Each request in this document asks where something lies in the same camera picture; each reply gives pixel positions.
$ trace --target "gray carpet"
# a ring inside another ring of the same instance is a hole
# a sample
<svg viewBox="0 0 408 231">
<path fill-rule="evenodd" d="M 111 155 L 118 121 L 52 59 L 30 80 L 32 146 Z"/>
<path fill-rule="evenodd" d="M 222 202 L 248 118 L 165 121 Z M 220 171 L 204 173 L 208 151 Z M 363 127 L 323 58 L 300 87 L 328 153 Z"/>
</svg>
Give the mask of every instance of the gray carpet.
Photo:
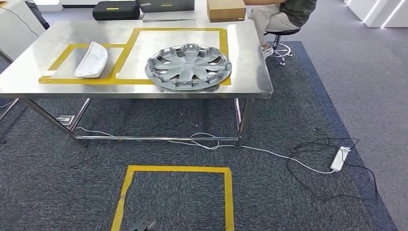
<svg viewBox="0 0 408 231">
<path fill-rule="evenodd" d="M 44 17 L 92 20 L 91 11 Z M 359 152 L 397 227 L 408 231 L 408 28 L 368 28 L 342 0 L 319 0 L 301 32 L 283 40 L 303 42 L 347 130 L 362 139 Z"/>
<path fill-rule="evenodd" d="M 255 101 L 244 142 L 284 155 L 301 142 L 322 138 L 313 128 L 332 137 L 346 135 L 338 132 L 343 124 L 303 46 L 289 44 L 296 56 L 286 66 L 267 60 L 275 92 L 272 99 Z M 38 102 L 54 116 L 73 114 L 82 103 Z M 99 99 L 81 125 L 112 134 L 174 136 L 222 136 L 235 128 L 231 100 Z M 267 153 L 134 141 L 91 141 L 80 148 L 23 103 L 2 122 L 0 134 L 7 141 L 0 145 L 0 230 L 110 230 L 128 165 L 230 167 L 237 231 L 396 230 L 380 197 L 320 201 L 290 175 L 285 160 Z M 326 148 L 296 158 L 328 171 L 335 153 Z M 362 164 L 357 151 L 348 161 Z M 292 162 L 289 167 L 323 197 L 373 193 L 372 180 L 360 168 L 322 175 Z M 219 174 L 138 173 L 126 196 L 122 230 L 144 215 L 158 220 L 158 231 L 224 230 L 222 184 Z"/>
</svg>

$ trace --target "cardboard box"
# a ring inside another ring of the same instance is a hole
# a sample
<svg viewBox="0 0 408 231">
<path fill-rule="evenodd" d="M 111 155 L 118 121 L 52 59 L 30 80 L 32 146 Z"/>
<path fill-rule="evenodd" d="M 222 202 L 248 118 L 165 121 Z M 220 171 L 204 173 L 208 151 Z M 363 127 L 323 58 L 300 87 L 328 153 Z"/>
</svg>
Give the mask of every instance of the cardboard box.
<svg viewBox="0 0 408 231">
<path fill-rule="evenodd" d="M 207 14 L 212 23 L 243 21 L 245 13 L 243 0 L 207 0 Z"/>
</svg>

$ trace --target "dark shirt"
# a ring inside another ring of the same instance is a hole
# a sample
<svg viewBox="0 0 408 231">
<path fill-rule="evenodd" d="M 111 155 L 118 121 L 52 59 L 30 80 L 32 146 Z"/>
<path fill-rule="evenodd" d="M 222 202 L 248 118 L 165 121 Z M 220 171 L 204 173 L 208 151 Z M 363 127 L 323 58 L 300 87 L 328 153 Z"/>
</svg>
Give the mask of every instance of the dark shirt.
<svg viewBox="0 0 408 231">
<path fill-rule="evenodd" d="M 288 15 L 289 21 L 297 27 L 302 27 L 316 8 L 318 0 L 287 0 L 280 6 L 280 12 Z"/>
</svg>

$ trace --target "black cable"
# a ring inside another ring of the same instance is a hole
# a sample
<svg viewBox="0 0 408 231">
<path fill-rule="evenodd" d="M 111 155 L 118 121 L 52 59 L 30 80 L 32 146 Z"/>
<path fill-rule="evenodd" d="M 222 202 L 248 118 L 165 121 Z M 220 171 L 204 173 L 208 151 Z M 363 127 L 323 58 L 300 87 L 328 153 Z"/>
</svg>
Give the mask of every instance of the black cable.
<svg viewBox="0 0 408 231">
<path fill-rule="evenodd" d="M 30 27 L 26 22 L 24 22 L 24 20 L 21 19 L 16 13 L 14 13 L 13 11 L 11 11 L 11 10 L 9 10 L 9 9 L 3 8 L 3 7 L 0 7 L 0 9 L 7 10 L 7 11 L 11 12 L 12 14 L 14 14 L 15 16 L 17 16 L 17 18 L 20 19 L 20 21 L 22 21 L 22 22 L 28 27 L 28 29 L 29 29 L 31 32 L 33 32 L 33 33 L 37 36 L 37 38 L 39 38 L 38 34 L 37 34 L 36 32 L 34 32 L 34 31 L 31 29 L 31 27 Z"/>
<path fill-rule="evenodd" d="M 89 157 L 88 159 L 79 162 L 79 163 L 76 164 L 76 165 L 70 166 L 70 167 L 68 167 L 68 169 L 76 168 L 76 167 L 78 167 L 79 165 L 81 165 L 81 164 L 83 164 L 83 163 L 85 163 L 85 162 L 87 162 L 87 161 L 89 161 L 89 160 L 91 160 L 91 159 L 93 159 L 93 158 L 95 158 L 95 157 L 97 157 L 97 156 L 99 156 L 99 154 L 93 155 L 93 156 Z"/>
<path fill-rule="evenodd" d="M 296 146 L 296 147 L 294 147 L 294 148 L 289 149 L 290 153 L 292 153 L 292 155 L 290 156 L 290 158 L 293 158 L 293 156 L 294 156 L 296 153 L 298 153 L 298 149 L 299 149 L 299 148 L 306 147 L 306 146 L 311 145 L 311 144 L 324 145 L 324 146 L 326 146 L 325 148 L 333 147 L 333 148 L 336 148 L 336 149 L 338 149 L 338 150 L 341 150 L 340 147 L 337 147 L 337 146 L 335 146 L 335 145 L 331 145 L 330 140 L 357 140 L 357 141 L 354 143 L 354 145 L 350 148 L 350 150 L 352 150 L 352 149 L 355 148 L 355 146 L 357 145 L 357 143 L 360 141 L 360 139 L 357 139 L 357 138 L 331 138 L 331 137 L 329 137 L 326 133 L 324 133 L 323 131 L 321 131 L 320 129 L 316 128 L 315 130 L 319 131 L 320 133 L 322 133 L 322 134 L 324 134 L 324 135 L 326 136 L 326 138 L 324 138 L 324 139 L 327 140 L 327 143 L 317 142 L 318 140 L 321 140 L 322 138 L 321 138 L 321 139 L 316 139 L 316 140 L 313 140 L 313 141 L 310 141 L 310 142 L 301 143 L 300 145 L 298 145 L 298 146 Z M 324 150 L 325 148 L 318 149 L 318 150 L 308 150 L 308 151 L 309 151 L 309 152 L 321 151 L 321 150 Z M 342 153 L 342 160 L 343 160 L 343 162 L 344 162 L 345 165 L 351 166 L 351 167 L 359 167 L 359 168 L 366 169 L 366 170 L 368 170 L 368 171 L 370 172 L 370 174 L 372 175 L 373 180 L 374 180 L 374 188 L 375 188 L 375 189 L 374 189 L 374 196 L 373 196 L 372 198 L 364 198 L 364 197 L 358 197 L 358 196 L 353 196 L 353 195 L 348 195 L 348 194 L 339 194 L 339 195 L 335 195 L 335 196 L 331 196 L 331 197 L 324 198 L 324 197 L 322 197 L 322 196 L 319 196 L 319 195 L 318 195 L 317 193 L 315 193 L 313 190 L 311 190 L 305 183 L 301 182 L 301 181 L 299 180 L 299 178 L 292 172 L 292 170 L 289 168 L 289 161 L 291 161 L 291 159 L 288 159 L 288 160 L 286 161 L 286 168 L 288 169 L 289 173 L 290 173 L 305 189 L 307 189 L 309 192 L 311 192 L 311 193 L 312 193 L 316 198 L 318 198 L 319 200 L 329 201 L 329 200 L 332 200 L 332 199 L 334 199 L 334 198 L 342 197 L 342 196 L 344 196 L 344 197 L 350 197 L 350 198 L 355 198 L 355 199 L 359 199 L 359 200 L 376 200 L 377 197 L 378 197 L 378 188 L 377 188 L 377 181 L 376 181 L 376 179 L 375 179 L 374 173 L 371 171 L 371 169 L 369 169 L 369 168 L 367 168 L 367 167 L 358 166 L 358 165 L 351 165 L 351 164 L 346 163 L 345 160 L 344 160 L 343 154 L 344 154 L 344 153 Z"/>
</svg>

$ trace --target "white power strip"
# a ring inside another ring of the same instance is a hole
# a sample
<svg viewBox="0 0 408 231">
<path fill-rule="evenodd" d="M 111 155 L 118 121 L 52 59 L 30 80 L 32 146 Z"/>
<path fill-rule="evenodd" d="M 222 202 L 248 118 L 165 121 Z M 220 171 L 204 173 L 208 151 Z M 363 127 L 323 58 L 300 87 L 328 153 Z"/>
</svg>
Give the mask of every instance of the white power strip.
<svg viewBox="0 0 408 231">
<path fill-rule="evenodd" d="M 350 150 L 351 149 L 349 147 L 340 147 L 340 149 L 337 151 L 336 157 L 334 158 L 333 163 L 331 164 L 330 168 L 336 172 L 342 170 L 344 161 L 347 158 L 347 155 L 350 152 Z"/>
</svg>

